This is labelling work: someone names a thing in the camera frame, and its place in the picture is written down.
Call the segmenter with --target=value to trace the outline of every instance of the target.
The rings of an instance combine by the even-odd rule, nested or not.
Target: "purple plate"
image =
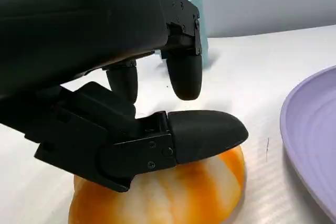
[[[310,76],[290,92],[280,130],[303,183],[336,223],[336,67]]]

